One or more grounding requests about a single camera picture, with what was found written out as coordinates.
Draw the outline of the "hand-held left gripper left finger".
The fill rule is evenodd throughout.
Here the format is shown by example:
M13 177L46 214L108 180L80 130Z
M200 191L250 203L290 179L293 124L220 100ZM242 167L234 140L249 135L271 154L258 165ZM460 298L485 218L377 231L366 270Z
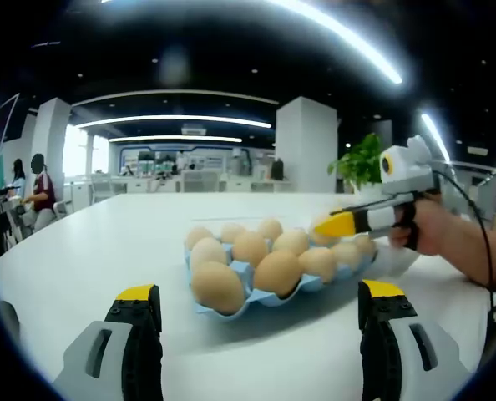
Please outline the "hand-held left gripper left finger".
M120 293L63 353L53 386L65 400L162 400L159 288Z

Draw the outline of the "person's right hand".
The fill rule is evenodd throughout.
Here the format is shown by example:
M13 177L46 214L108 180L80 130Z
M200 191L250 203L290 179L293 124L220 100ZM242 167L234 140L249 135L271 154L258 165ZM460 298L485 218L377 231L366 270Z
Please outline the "person's right hand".
M414 222L418 228L416 251L425 256L441 255L443 243L456 216L442 205L441 195L424 196L415 202ZM405 247L411 233L411 229L404 226L392 227L388 239L393 247Z

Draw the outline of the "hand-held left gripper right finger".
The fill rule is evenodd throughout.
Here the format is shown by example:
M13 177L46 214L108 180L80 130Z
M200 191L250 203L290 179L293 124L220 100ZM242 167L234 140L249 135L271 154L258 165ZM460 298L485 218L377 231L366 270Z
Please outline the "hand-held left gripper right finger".
M470 372L456 341L389 282L358 284L363 400L451 400Z

